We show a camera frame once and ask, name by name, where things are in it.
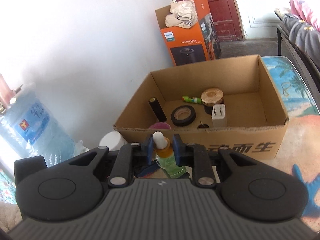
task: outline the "blue label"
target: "blue label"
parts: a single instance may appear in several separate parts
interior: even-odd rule
[[[37,141],[47,127],[49,113],[40,101],[36,101],[14,126],[15,130],[31,145]]]

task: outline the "blue starfish print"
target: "blue starfish print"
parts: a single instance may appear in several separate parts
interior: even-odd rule
[[[303,184],[307,187],[309,197],[308,197],[308,203],[306,205],[306,208],[303,211],[302,216],[303,217],[313,217],[313,218],[318,218],[320,217],[320,206],[318,206],[315,203],[315,196],[320,189],[320,173],[315,177],[315,179],[310,182],[304,182],[302,178],[301,171],[298,167],[297,164],[294,164],[292,167],[292,174],[295,176],[297,179],[303,182]]]

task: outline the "red logo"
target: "red logo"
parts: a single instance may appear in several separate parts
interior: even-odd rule
[[[24,131],[29,127],[29,124],[25,119],[23,119],[19,125]]]

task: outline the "white rubber dropper bulb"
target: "white rubber dropper bulb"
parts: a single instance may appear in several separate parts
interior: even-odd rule
[[[157,149],[162,150],[167,147],[168,142],[161,132],[155,132],[152,137],[153,141],[156,143]]]

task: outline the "black metal leg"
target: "black metal leg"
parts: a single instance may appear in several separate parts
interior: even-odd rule
[[[281,56],[281,32],[280,30],[277,28],[277,37],[278,37],[278,56]]]

